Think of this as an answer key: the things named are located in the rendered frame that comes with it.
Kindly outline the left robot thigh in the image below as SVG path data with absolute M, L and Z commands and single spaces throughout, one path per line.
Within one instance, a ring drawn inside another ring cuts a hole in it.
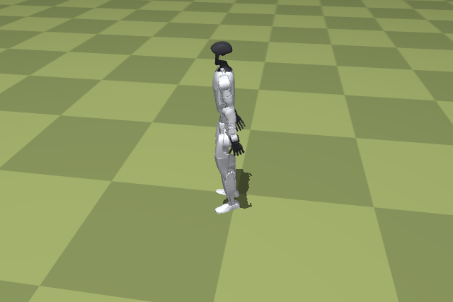
M 229 166 L 229 159 L 230 159 L 229 147 L 231 147 L 231 141 L 230 141 L 229 137 L 230 137 L 230 135 L 228 133 L 228 129 L 224 129 L 224 133 L 219 134 L 217 137 L 217 143 L 215 146 L 215 153 L 214 153 L 217 168 L 224 179 L 226 178 L 227 173 L 229 171 L 232 170 L 232 171 L 236 172 L 234 170 L 234 168 Z

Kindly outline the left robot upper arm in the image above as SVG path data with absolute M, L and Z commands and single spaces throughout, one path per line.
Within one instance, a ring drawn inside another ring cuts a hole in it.
M 232 109 L 235 112 L 234 100 L 233 100 L 233 96 L 231 93 L 231 81 L 230 81 L 230 79 L 228 79 L 228 76 L 219 77 L 218 86 L 219 86 L 219 90 L 221 91 L 221 94 L 222 94 L 222 99 L 223 99 L 224 103 L 226 104 L 226 107 L 224 107 L 222 110 L 222 114 L 224 116 L 226 116 L 226 111 L 228 109 Z

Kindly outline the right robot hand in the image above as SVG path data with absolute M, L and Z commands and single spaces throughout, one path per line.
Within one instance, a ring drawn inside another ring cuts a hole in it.
M 235 110 L 235 112 L 236 112 L 236 110 Z M 235 115 L 236 115 L 236 124 L 237 124 L 238 128 L 241 131 L 241 128 L 240 128 L 239 124 L 241 125 L 242 129 L 243 129 L 243 126 L 242 126 L 241 122 L 243 123 L 244 126 L 245 126 L 245 124 L 244 124 L 243 120 L 241 119 L 241 117 L 239 115 L 237 115 L 237 112 L 236 112 Z M 241 120 L 241 122 L 240 122 L 240 120 Z M 238 131 L 237 127 L 236 127 L 236 130 Z

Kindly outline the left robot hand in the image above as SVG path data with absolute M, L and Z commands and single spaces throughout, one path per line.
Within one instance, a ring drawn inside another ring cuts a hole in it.
M 242 145 L 239 143 L 239 142 L 240 142 L 240 141 L 239 141 L 239 136 L 237 135 L 237 137 L 238 137 L 238 141 L 235 141 L 235 142 L 232 142 L 231 137 L 229 137 L 229 138 L 230 138 L 230 141 L 231 141 L 231 149 L 230 149 L 229 153 L 231 153 L 231 151 L 232 151 L 232 149 L 233 149 L 234 156 L 235 156 L 236 154 L 237 154 L 237 156 L 238 156 L 239 153 L 240 153 L 240 155 L 241 155 L 241 150 L 242 150 L 242 152 L 244 153 L 243 147 L 242 147 Z M 239 153 L 238 153 L 238 151 L 239 151 Z M 236 153 L 235 153 L 235 152 L 236 152 Z

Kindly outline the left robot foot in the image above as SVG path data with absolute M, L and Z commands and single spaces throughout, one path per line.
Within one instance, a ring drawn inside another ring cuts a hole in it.
M 233 209 L 238 209 L 238 208 L 240 208 L 240 203 L 239 203 L 239 201 L 237 201 L 237 200 L 234 200 L 234 201 L 235 201 L 235 204 L 234 204 L 234 205 L 231 204 L 231 206 L 229 206 L 229 203 L 227 202 L 227 203 L 221 205 L 220 207 L 217 207 L 217 208 L 215 209 L 216 213 L 222 214 L 222 213 L 226 213 L 226 212 L 228 212 L 228 211 L 231 211 L 231 210 L 233 210 Z M 231 202 L 230 202 L 230 203 L 231 203 Z

